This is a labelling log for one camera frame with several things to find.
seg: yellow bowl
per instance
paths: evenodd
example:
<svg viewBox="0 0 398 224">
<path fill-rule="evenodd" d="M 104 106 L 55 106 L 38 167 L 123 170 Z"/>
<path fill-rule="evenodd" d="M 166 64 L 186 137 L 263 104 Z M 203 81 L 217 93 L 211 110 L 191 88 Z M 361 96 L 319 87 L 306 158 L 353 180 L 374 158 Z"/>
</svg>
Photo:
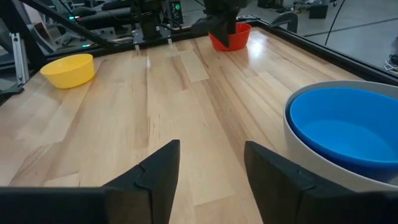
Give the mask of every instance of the yellow bowl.
<svg viewBox="0 0 398 224">
<path fill-rule="evenodd" d="M 94 77 L 93 56 L 77 54 L 46 64 L 41 74 L 57 88 L 72 88 L 90 81 Z"/>
</svg>

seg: bowl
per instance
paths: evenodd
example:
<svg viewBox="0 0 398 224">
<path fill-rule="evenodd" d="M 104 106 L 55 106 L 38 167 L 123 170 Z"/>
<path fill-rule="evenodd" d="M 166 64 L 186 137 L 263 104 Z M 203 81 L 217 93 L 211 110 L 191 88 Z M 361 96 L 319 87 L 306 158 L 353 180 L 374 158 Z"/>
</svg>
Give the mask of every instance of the bowl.
<svg viewBox="0 0 398 224">
<path fill-rule="evenodd" d="M 297 136 L 332 162 L 372 179 L 398 175 L 398 100 L 355 88 L 321 88 L 290 106 Z"/>
<path fill-rule="evenodd" d="M 382 182 L 352 172 L 312 150 L 293 131 L 289 122 L 290 106 L 293 101 L 307 91 L 336 87 L 367 90 L 398 99 L 398 87 L 365 81 L 339 80 L 321 82 L 297 90 L 289 97 L 284 106 L 284 133 L 287 143 L 286 157 L 303 168 L 355 192 L 398 190 L 398 186 L 395 185 L 397 179 Z"/>
<path fill-rule="evenodd" d="M 229 47 L 225 47 L 219 40 L 217 40 L 213 35 L 209 34 L 211 44 L 216 50 L 222 51 L 232 51 L 239 50 L 246 46 L 251 26 L 245 23 L 236 23 L 236 33 L 228 35 Z"/>
<path fill-rule="evenodd" d="M 76 54 L 46 64 L 41 74 L 57 88 L 73 88 L 94 77 L 93 56 Z"/>
</svg>

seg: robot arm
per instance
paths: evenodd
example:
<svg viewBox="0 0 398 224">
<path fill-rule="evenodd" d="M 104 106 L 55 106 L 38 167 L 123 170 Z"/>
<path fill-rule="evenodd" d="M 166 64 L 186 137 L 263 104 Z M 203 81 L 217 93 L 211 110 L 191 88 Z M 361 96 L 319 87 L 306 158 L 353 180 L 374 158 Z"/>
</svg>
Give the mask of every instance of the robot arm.
<svg viewBox="0 0 398 224">
<path fill-rule="evenodd" d="M 234 34 L 236 16 L 250 0 L 204 0 L 207 15 L 192 25 L 194 34 L 211 33 L 224 46 L 229 47 L 228 34 Z"/>
</svg>

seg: blue bowl inside white bowl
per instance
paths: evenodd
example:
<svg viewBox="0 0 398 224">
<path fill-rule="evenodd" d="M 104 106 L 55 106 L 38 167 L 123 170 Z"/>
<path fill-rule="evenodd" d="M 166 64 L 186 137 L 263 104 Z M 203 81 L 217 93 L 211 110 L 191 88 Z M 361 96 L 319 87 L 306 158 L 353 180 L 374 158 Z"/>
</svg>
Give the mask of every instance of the blue bowl inside white bowl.
<svg viewBox="0 0 398 224">
<path fill-rule="evenodd" d="M 355 88 L 320 88 L 290 106 L 294 133 L 312 150 L 360 175 L 398 175 L 398 100 Z"/>
</svg>

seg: red bowl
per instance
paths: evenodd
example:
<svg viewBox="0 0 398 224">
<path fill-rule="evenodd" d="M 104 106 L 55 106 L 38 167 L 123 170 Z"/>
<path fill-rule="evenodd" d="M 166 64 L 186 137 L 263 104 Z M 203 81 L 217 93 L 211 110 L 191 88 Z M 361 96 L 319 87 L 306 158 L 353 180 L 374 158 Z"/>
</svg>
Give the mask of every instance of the red bowl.
<svg viewBox="0 0 398 224">
<path fill-rule="evenodd" d="M 228 35 L 229 48 L 225 47 L 219 40 L 217 40 L 213 35 L 209 34 L 211 43 L 214 49 L 222 51 L 232 51 L 239 50 L 246 46 L 251 26 L 245 23 L 236 23 L 236 33 Z"/>
</svg>

